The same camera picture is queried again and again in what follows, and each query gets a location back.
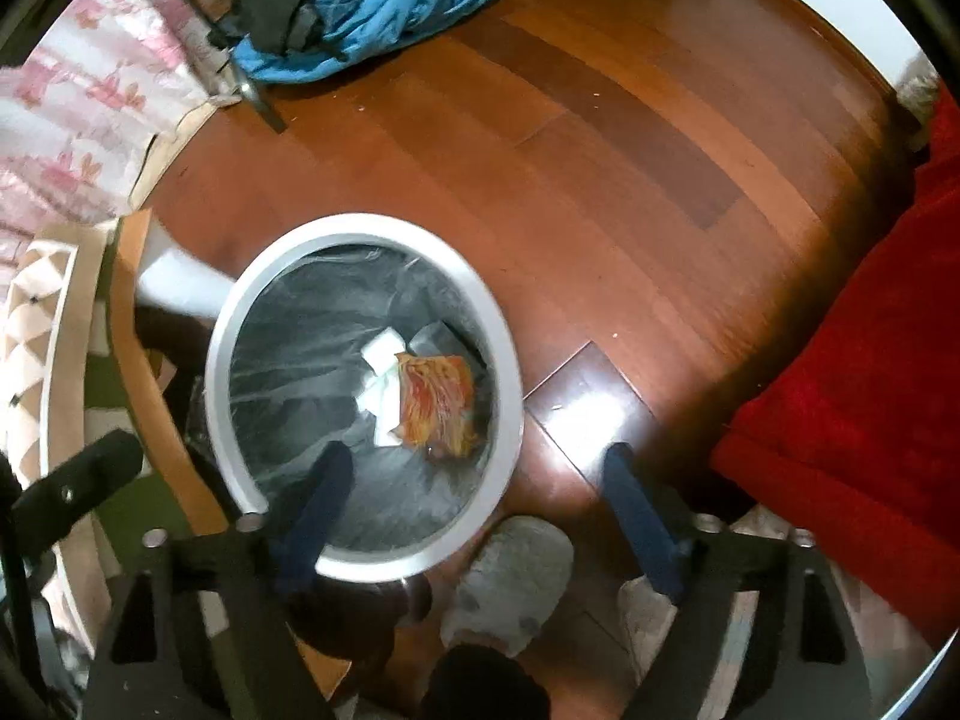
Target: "blue fabric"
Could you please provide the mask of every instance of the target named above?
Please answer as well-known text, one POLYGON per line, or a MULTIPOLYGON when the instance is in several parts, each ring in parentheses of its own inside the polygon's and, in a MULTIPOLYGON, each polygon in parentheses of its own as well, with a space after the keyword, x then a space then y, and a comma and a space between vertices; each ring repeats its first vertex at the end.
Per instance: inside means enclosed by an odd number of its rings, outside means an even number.
POLYGON ((332 76, 371 56, 401 49, 447 29, 489 0, 314 0, 323 37, 341 53, 258 52, 244 40, 234 58, 252 79, 264 83, 309 83, 332 76))

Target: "trash bag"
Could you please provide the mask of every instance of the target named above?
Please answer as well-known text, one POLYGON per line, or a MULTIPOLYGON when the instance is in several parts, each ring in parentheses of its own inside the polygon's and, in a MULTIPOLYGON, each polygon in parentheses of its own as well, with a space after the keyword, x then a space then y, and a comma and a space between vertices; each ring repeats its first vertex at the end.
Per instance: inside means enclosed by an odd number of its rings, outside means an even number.
POLYGON ((453 26, 489 0, 313 0, 329 48, 287 55, 258 52, 249 37, 233 58, 264 83, 309 83, 371 56, 401 49, 453 26))
POLYGON ((230 364, 233 429, 268 503, 306 476, 330 440, 354 456, 356 484, 330 538, 364 552, 421 541, 456 517, 488 459, 490 375, 476 381, 477 444, 464 458, 373 445, 376 420, 355 397, 371 376, 361 349, 388 327, 409 343, 445 322, 480 360, 469 305, 438 269, 387 247, 334 247, 288 266, 258 295, 230 364))

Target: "wooden floor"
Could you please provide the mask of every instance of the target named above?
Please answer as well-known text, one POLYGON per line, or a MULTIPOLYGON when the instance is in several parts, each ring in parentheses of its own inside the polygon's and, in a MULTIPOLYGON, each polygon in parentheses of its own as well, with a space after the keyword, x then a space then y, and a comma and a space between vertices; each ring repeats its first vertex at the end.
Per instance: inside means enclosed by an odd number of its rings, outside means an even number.
MULTIPOLYGON (((400 55, 272 90, 283 135, 246 105, 219 112, 151 204, 231 274, 320 215, 432 230, 496 295, 527 391, 593 341, 664 428, 641 456, 696 495, 733 408, 910 196, 883 89, 837 45, 790 0, 499 0, 400 55)), ((613 598, 635 566, 531 418, 510 511, 578 546, 579 584, 525 664, 555 717, 618 717, 631 677, 613 598)), ((440 605, 467 557, 437 572, 440 605)), ((381 696, 410 711, 435 639, 435 614, 401 632, 381 696)))

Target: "metal leg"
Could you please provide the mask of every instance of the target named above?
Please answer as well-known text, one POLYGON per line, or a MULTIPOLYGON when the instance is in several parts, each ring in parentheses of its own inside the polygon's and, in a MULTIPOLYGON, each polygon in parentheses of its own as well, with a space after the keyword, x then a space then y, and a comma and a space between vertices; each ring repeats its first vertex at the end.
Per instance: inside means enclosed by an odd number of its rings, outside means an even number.
MULTIPOLYGON (((197 15, 197 18, 202 20, 209 29, 219 29, 216 25, 216 22, 210 18, 205 10, 203 10, 203 7, 200 6, 198 1, 183 1, 190 6, 190 9, 197 15)), ((263 121, 267 122, 267 124, 270 124, 270 128, 275 133, 280 134, 283 132, 283 130, 287 128, 286 122, 282 119, 282 117, 280 117, 280 114, 275 111, 274 107, 267 102, 266 98, 264 98, 264 95, 256 85, 256 81, 250 79, 247 74, 243 72, 243 69, 240 67, 240 65, 234 61, 233 52, 229 52, 229 65, 233 69, 241 97, 250 105, 253 105, 253 108, 256 109, 258 114, 260 114, 260 117, 263 119, 263 121)))

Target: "orange wrapper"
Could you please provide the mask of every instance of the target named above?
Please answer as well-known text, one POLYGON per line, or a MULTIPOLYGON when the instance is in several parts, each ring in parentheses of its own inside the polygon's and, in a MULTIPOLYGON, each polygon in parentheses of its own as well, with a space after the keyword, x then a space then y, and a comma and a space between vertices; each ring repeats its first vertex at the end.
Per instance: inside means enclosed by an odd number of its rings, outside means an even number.
POLYGON ((473 447, 473 377, 462 357, 398 354, 400 427, 411 446, 433 446, 463 457, 473 447))

